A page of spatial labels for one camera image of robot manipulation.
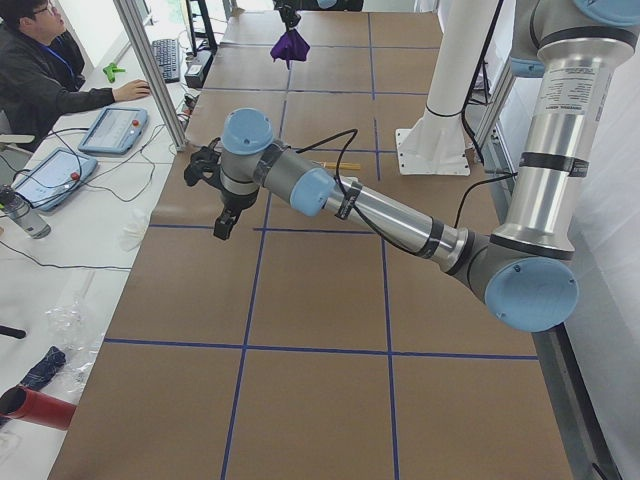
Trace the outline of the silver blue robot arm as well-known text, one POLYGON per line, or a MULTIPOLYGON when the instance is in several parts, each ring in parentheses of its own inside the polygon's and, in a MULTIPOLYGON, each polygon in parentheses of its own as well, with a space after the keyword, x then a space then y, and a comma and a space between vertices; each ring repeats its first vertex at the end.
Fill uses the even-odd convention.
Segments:
POLYGON ((294 29, 298 26, 301 20, 300 11, 347 11, 348 9, 349 2, 339 0, 274 1, 274 10, 279 13, 287 30, 294 29))
POLYGON ((325 170, 278 140, 253 108, 231 112, 224 123, 214 170, 224 209, 214 233, 227 239, 267 189, 306 216, 329 211, 436 262, 509 326, 548 330, 578 303, 567 233, 614 71, 633 56, 638 38, 635 1, 517 3, 509 67, 541 86, 506 219, 490 235, 446 225, 325 170))

